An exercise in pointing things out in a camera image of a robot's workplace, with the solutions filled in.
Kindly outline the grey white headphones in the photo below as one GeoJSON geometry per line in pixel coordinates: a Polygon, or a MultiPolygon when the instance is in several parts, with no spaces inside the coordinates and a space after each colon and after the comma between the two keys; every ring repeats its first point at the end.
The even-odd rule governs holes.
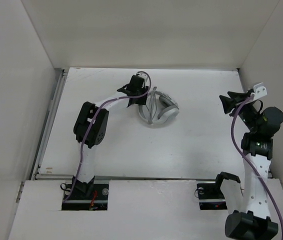
{"type": "Polygon", "coordinates": [[[146,105],[138,106],[139,117],[148,125],[163,125],[180,113],[177,101],[156,87],[148,93],[146,105]]]}

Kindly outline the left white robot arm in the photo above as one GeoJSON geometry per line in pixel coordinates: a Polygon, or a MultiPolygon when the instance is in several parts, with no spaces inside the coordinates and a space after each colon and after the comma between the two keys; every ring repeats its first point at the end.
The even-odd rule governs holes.
{"type": "Polygon", "coordinates": [[[134,74],[129,83],[116,90],[110,97],[92,103],[83,103],[73,127],[75,139],[79,144],[80,160],[76,174],[72,178],[70,191],[86,199],[93,194],[94,159],[87,156],[84,148],[89,150],[99,145],[105,135],[111,110],[128,108],[134,104],[145,104],[152,86],[151,77],[145,71],[134,74]]]}

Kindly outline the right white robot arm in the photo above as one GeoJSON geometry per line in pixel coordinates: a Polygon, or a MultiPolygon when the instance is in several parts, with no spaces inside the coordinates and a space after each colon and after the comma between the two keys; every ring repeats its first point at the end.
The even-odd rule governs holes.
{"type": "Polygon", "coordinates": [[[224,197],[228,216],[224,233],[233,240],[272,240],[278,233],[283,239],[283,217],[267,186],[273,158],[273,136],[283,123],[283,112],[277,107],[254,107],[260,99],[252,90],[246,93],[229,91],[220,95],[224,113],[232,119],[230,135],[235,137],[237,119],[248,128],[241,144],[232,143],[243,159],[244,187],[237,175],[221,172],[213,191],[224,197]]]}

